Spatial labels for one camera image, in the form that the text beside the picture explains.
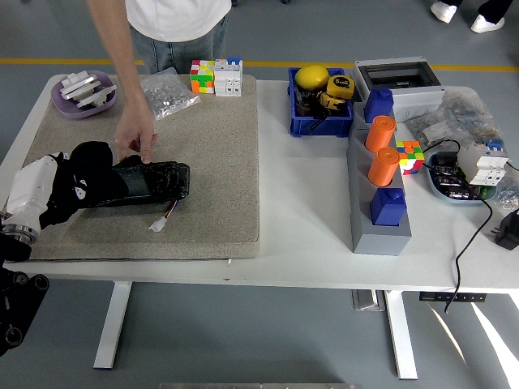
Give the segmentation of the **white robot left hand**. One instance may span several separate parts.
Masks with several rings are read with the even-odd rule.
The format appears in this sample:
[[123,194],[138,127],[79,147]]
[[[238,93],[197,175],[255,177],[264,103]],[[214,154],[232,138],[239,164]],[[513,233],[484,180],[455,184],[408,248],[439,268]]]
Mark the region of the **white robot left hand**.
[[56,152],[24,166],[15,175],[6,204],[11,215],[2,231],[34,241],[42,229],[60,224],[76,212],[67,168],[69,156]]

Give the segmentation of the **person's right hand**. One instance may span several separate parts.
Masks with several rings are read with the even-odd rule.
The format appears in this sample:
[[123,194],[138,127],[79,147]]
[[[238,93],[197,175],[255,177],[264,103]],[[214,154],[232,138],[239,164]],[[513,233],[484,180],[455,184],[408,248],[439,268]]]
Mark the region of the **person's right hand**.
[[137,152],[144,164],[152,162],[152,150],[158,140],[154,117],[143,101],[126,103],[115,132],[118,160],[123,161],[131,152]]

